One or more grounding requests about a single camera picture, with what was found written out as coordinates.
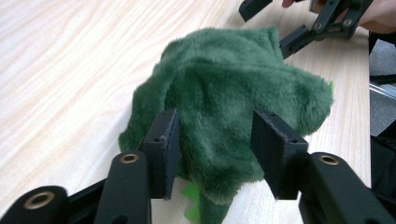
green plush toy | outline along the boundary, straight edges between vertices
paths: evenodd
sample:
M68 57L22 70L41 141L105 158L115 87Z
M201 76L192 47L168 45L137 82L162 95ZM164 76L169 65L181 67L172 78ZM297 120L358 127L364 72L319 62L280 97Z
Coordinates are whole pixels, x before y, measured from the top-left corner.
M275 112L306 135L331 105L332 90L322 78L283 63L275 28L204 29L170 43L134 92L120 148L137 149L156 115L177 108L177 174L199 189L200 221L221 223L241 186L263 177L249 148L253 110Z

wooden table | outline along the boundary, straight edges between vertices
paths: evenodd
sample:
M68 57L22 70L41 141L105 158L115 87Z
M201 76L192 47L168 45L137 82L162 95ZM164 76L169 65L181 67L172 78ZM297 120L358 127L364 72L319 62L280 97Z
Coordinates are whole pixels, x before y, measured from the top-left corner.
M0 216L23 193L57 185L69 195L106 177L134 89L167 43L204 27L274 25L285 36L316 18L308 1L276 0L244 23L240 1L1 1ZM310 151L344 158L369 185L367 32L315 42L287 63L332 80L335 103L306 137ZM153 201L154 223L189 223L177 180L170 202ZM301 223L297 202L276 202L265 182L246 184L224 223Z

fuzzy green fabric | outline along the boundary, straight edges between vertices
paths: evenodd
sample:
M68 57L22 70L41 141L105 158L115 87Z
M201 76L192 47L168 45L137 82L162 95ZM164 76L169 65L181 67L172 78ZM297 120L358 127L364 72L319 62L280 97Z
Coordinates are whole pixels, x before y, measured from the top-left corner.
M208 28L167 46L134 92L119 143L122 151L137 149L156 115L177 108L183 156L177 174L197 184L201 222L220 223L241 186L263 177L249 148L253 110L275 112L306 135L331 105L322 78L283 63L275 28Z

green felt spike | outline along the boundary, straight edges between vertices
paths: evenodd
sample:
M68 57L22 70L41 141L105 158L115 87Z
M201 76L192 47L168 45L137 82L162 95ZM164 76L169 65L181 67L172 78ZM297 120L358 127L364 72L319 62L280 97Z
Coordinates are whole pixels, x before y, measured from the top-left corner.
M330 90L332 90L332 95L334 95L334 82L329 83Z
M186 211L184 217L189 221L199 224L199 189L195 183L190 183L181 191L181 194L193 201L193 207Z

metal screw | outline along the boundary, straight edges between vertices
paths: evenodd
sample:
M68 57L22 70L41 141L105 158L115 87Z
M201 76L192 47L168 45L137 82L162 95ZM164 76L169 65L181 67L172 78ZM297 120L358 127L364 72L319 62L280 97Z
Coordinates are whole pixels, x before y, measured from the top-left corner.
M55 194L51 191L43 191L30 197L23 205L26 209L33 210L47 205L55 198Z
M318 22L318 23L315 23L314 28L315 28L316 30L318 30L318 29L320 29L322 26L323 26L323 24L320 23L320 22Z
M132 163L132 162L136 162L137 160L139 160L139 156L131 153L131 154L126 154L125 156L121 157L121 162L122 163Z
M346 21L344 21L344 25L345 26L349 26L350 24L352 24L352 20L351 19L347 19Z
M322 162L329 164L329 165L338 165L338 163L339 163L339 161L336 158L331 157L331 156L321 156L321 157L319 157L319 159Z

